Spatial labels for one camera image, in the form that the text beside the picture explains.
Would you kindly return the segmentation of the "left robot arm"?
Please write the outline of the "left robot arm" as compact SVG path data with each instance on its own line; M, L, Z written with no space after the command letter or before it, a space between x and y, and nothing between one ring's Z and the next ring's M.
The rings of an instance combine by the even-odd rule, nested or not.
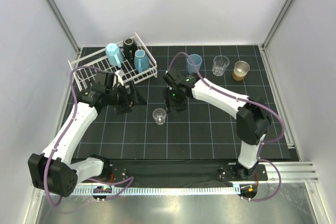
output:
M32 154L28 167L34 187L47 194L68 197L78 183L91 178L106 182L111 176L108 158L91 155L72 163L72 156L84 133L99 113L112 106L116 114L129 113L132 107L146 105L132 81L124 82L122 73L97 70L94 80L79 93L73 93L74 105L52 142L41 154Z

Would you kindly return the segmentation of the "blue floral mug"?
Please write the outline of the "blue floral mug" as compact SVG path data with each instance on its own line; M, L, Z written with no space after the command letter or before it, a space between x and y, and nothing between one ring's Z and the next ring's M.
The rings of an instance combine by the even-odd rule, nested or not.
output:
M138 73L142 73L149 69L149 59L144 50L139 49L135 52L134 66Z

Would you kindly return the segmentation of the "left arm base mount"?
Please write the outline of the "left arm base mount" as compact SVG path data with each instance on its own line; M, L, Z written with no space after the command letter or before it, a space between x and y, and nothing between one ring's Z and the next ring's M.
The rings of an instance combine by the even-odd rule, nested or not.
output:
M110 168L111 168L111 174L109 177L110 183L121 182L128 178L128 169L126 166L113 164L110 165Z

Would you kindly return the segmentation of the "small clear glass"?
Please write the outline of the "small clear glass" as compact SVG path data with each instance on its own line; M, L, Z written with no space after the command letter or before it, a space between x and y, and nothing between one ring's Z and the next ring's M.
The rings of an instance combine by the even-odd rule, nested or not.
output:
M157 125L163 125L166 120L166 110L163 108L157 108L153 111L152 116Z

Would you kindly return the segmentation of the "light blue hexagonal mug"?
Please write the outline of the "light blue hexagonal mug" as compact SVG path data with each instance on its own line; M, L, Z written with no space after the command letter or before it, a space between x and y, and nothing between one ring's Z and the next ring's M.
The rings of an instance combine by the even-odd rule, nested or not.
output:
M106 51L109 64L111 66L121 68L122 63L124 61L124 56L122 54L121 49L118 47L118 45L114 43L109 43L106 46L105 51Z

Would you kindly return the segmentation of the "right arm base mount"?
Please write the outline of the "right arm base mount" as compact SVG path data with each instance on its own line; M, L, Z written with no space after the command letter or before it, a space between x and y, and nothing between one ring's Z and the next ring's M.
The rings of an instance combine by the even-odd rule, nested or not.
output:
M268 180L265 165L255 164L252 168L245 168L239 163L220 165L217 169L220 181L223 182L265 182Z

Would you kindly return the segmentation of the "black ceramic mug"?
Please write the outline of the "black ceramic mug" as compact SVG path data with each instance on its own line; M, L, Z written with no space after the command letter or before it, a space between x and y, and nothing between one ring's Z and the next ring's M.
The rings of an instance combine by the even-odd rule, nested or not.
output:
M128 60L134 59L134 55L137 49L138 49L137 44L133 38L126 38L123 41L123 53L126 59Z

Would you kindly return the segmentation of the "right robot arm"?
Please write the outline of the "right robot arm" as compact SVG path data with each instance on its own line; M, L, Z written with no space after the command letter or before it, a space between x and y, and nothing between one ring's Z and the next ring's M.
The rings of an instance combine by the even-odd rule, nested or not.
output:
M247 95L219 87L196 73L185 76L172 68L163 77L168 87L163 91L166 112L187 109L188 99L207 102L228 113L236 120L237 135L241 140L237 164L227 169L234 178L249 180L258 165L257 157L261 142L270 127L270 113L255 105L263 104L262 97L251 99Z

